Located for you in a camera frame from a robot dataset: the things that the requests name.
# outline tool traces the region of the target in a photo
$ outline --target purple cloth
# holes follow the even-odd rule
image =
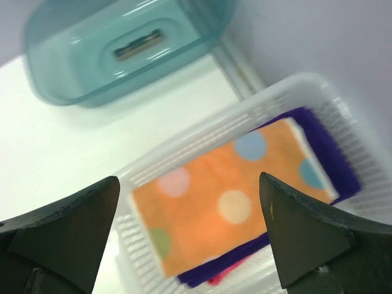
[[[358,178],[355,176],[349,163],[312,111],[303,107],[296,108],[277,116],[261,127],[275,123],[283,118],[293,118],[303,128],[310,147],[339,194],[339,198],[333,204],[348,199],[361,190]],[[187,284],[192,288],[197,287],[238,261],[256,253],[269,243],[268,235],[265,233],[246,244],[234,248],[217,259],[180,274],[177,278],[183,284]]]

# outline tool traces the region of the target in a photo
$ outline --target teal polka dot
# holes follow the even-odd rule
[[[161,259],[167,258],[172,248],[168,233],[161,228],[151,228],[149,234]]]
[[[266,142],[263,135],[256,130],[242,136],[234,142],[235,151],[245,160],[257,161],[266,151]]]
[[[300,165],[300,174],[304,182],[309,186],[316,189],[325,188],[309,159],[302,161]]]

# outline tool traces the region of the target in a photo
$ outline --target orange cloth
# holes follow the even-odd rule
[[[134,191],[167,277],[266,232],[258,194],[261,172],[323,202],[334,200],[328,180],[315,172],[320,167],[306,170],[304,164],[317,160],[300,143],[306,139],[298,128],[291,119],[278,121],[248,135],[255,145],[247,137],[230,142]],[[306,182],[309,176],[313,186]]]

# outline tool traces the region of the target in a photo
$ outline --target folded cloth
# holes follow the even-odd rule
[[[235,270],[237,267],[239,267],[240,265],[242,265],[245,261],[247,260],[247,258],[244,258],[242,260],[240,260],[239,262],[237,262],[235,265],[232,265],[231,267],[225,269],[223,272],[221,272],[220,274],[217,274],[216,276],[212,277],[211,279],[209,279],[207,281],[207,283],[209,283],[211,286],[218,286],[222,280],[227,277],[233,270]]]
[[[320,124],[311,110],[304,107],[296,108],[268,121],[262,127],[268,126],[283,118],[293,118],[303,128],[310,147],[339,194],[339,198],[332,204],[348,199],[361,190],[358,178],[355,176],[349,163],[340,152],[335,141]],[[268,235],[263,234],[215,260],[180,274],[178,279],[183,284],[188,284],[192,288],[196,287],[241,259],[256,253],[268,244]]]
[[[258,196],[261,172],[326,203],[337,197],[301,128],[290,118],[134,191],[133,201],[165,276],[189,271],[266,232]]]

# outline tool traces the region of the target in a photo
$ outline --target white plastic basket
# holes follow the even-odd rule
[[[165,279],[153,257],[147,233],[130,204],[131,192],[164,173],[296,107],[311,108],[330,132],[356,171],[363,191],[342,203],[344,209],[391,223],[391,157],[348,110],[341,96],[322,77],[300,73],[223,111],[136,161],[117,176],[121,195],[112,234],[119,240],[120,270],[125,280],[137,281],[132,294],[180,293],[284,293],[279,285],[270,246],[253,255],[217,287],[195,289]]]

